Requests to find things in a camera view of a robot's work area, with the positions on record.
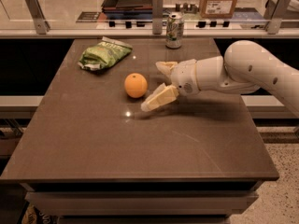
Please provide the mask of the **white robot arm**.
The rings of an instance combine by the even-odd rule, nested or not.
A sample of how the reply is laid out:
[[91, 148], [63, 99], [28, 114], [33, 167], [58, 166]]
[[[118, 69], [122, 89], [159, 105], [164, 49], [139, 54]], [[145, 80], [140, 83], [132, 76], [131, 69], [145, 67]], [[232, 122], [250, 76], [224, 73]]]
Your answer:
[[299, 114], [299, 70], [255, 42], [239, 40], [222, 56], [183, 62], [157, 62], [170, 83], [160, 85], [141, 105], [145, 112], [201, 91], [251, 93], [262, 88], [293, 114]]

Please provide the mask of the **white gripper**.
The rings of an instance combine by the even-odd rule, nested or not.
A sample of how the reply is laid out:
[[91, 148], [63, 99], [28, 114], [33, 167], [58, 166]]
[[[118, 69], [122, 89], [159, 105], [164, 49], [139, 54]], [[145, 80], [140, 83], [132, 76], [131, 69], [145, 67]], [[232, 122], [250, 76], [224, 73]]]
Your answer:
[[196, 60], [177, 62], [157, 62], [157, 69], [173, 85], [161, 84], [142, 104], [141, 110], [149, 112], [160, 106], [174, 102], [179, 95], [195, 95], [199, 92], [196, 81]]

